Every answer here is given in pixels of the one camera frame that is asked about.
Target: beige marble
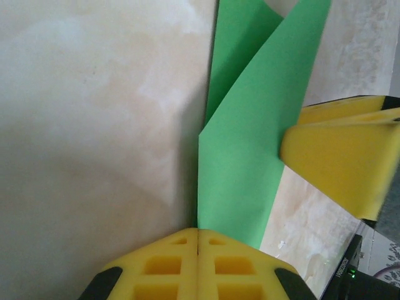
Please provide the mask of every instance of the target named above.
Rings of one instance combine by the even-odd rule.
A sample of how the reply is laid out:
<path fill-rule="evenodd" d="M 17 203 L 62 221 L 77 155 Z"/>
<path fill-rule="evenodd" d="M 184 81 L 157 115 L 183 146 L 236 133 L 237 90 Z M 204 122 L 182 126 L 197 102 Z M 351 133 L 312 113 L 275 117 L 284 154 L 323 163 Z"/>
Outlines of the beige marble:
<path fill-rule="evenodd" d="M 396 0 L 333 0 L 304 105 L 388 94 L 399 24 Z M 261 249 L 291 263 L 319 297 L 358 224 L 286 167 Z"/>
<path fill-rule="evenodd" d="M 334 1 L 307 103 L 386 92 L 398 6 Z M 1 299 L 76 299 L 105 262 L 189 224 L 214 7 L 0 2 Z M 263 249 L 318 293 L 352 226 L 286 170 Z"/>

